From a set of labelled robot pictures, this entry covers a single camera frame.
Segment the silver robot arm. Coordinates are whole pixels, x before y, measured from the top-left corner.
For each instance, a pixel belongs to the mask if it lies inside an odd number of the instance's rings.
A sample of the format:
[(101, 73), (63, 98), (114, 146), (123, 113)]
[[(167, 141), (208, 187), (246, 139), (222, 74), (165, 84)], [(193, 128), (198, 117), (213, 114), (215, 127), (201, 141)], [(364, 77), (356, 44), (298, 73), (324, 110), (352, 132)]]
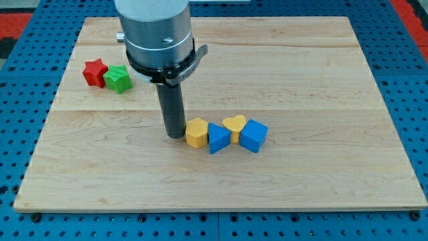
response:
[(146, 68), (170, 68), (194, 51), (189, 0), (115, 0), (124, 43)]

